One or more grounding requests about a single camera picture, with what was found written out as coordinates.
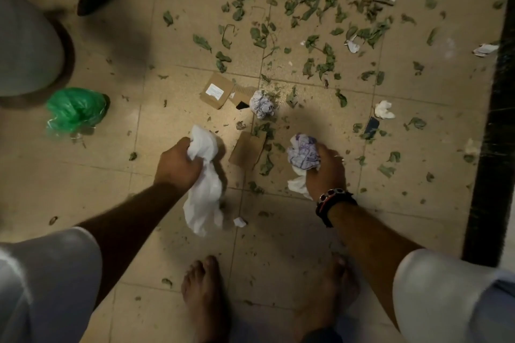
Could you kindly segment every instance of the forearm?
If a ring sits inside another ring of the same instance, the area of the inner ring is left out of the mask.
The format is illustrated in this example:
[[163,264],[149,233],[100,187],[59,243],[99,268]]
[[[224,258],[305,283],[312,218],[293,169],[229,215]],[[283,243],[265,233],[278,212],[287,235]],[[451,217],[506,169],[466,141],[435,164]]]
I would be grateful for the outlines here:
[[356,205],[337,203],[329,210],[328,217],[386,313],[397,325],[393,279],[403,258],[422,246],[399,235]]
[[154,184],[121,205],[78,224],[100,247],[102,279],[96,306],[119,281],[152,231],[183,196],[171,184]]

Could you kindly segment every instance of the bare foot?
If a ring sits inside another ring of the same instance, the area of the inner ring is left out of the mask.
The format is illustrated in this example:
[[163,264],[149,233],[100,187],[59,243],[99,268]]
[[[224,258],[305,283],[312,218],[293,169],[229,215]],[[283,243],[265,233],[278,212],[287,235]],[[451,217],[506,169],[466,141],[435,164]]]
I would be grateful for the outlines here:
[[227,342],[231,320],[214,256],[208,256],[203,262],[197,260],[190,266],[181,292],[199,343]]
[[349,264],[342,256],[333,256],[306,305],[295,314],[295,339],[301,341],[312,331],[334,326],[342,300],[348,307],[358,294],[359,287]]

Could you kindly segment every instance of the white plant pot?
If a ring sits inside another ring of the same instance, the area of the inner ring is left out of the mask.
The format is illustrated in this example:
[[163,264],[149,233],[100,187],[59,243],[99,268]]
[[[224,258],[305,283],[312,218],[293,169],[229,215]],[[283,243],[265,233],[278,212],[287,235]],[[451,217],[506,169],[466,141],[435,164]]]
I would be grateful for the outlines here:
[[47,87],[63,66],[61,40],[42,12],[27,0],[0,0],[0,96]]

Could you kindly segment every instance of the corrugated cardboard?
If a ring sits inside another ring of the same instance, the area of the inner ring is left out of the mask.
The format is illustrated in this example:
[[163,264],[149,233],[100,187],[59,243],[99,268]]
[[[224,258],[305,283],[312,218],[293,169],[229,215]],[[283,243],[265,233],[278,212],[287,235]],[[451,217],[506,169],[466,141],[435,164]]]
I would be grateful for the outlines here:
[[232,81],[227,80],[220,73],[213,73],[200,94],[200,99],[218,110],[226,102],[233,87]]
[[260,136],[253,136],[249,132],[241,132],[240,138],[236,142],[229,163],[237,165],[244,170],[252,170],[258,162],[265,144],[266,133]]
[[235,104],[238,110],[246,109],[249,107],[250,98],[252,98],[256,90],[256,87],[242,87],[235,84],[231,95],[229,95],[229,100]]

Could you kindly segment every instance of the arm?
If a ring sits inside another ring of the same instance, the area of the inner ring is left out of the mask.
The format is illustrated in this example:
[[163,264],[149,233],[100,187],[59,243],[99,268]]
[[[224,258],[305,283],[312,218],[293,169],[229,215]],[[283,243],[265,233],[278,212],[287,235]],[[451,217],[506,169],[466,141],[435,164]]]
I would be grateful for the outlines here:
[[190,161],[188,137],[163,152],[154,184],[121,205],[80,224],[95,238],[102,254],[102,278],[96,307],[118,282],[165,214],[196,182],[201,158]]
[[[309,170],[307,189],[317,201],[327,190],[346,190],[345,170],[338,152],[318,144],[320,169]],[[403,258],[422,248],[388,228],[359,206],[337,203],[329,210],[329,220],[356,260],[384,310],[397,326],[393,310],[393,279]]]

